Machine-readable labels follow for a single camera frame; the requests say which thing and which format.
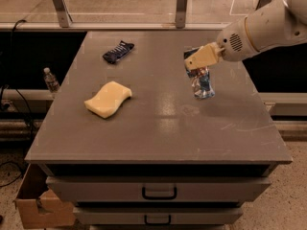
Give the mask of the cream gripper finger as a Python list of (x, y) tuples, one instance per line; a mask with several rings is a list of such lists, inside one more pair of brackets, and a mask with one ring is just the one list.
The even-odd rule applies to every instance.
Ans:
[(202, 67), (211, 66), (222, 60), (223, 47), (216, 42), (208, 43), (184, 53), (184, 63), (192, 71)]

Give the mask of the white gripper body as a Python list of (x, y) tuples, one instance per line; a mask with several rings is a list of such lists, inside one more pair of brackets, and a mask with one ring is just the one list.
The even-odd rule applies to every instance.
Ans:
[(223, 60), (226, 61), (241, 61), (258, 53), (251, 39), (247, 17), (221, 30), (216, 42), (222, 49)]

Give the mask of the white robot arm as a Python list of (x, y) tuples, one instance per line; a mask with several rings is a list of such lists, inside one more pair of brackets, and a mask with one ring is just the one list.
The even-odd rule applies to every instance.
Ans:
[(272, 48), (293, 46), (307, 39), (307, 0), (273, 0), (266, 6), (228, 25), (214, 42), (185, 60), (188, 70), (222, 60), (241, 61)]

